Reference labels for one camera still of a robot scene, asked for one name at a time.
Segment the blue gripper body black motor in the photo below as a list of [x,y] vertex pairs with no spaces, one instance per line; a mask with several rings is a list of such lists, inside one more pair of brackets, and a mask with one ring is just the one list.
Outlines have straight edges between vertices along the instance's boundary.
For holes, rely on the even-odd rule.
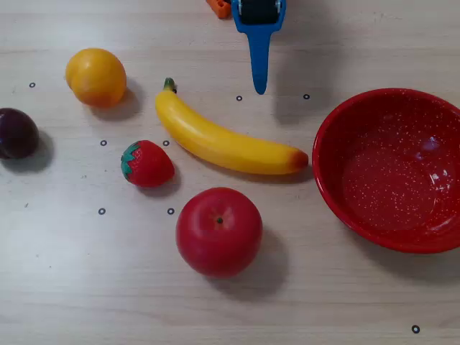
[[231,1],[234,23],[241,33],[257,29],[279,31],[285,18],[286,7],[286,1],[282,0]]

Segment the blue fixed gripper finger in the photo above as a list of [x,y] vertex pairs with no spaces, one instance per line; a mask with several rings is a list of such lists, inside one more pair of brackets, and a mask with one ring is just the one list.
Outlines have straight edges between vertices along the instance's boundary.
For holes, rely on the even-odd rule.
[[270,36],[250,34],[247,38],[254,89],[263,95],[267,88]]

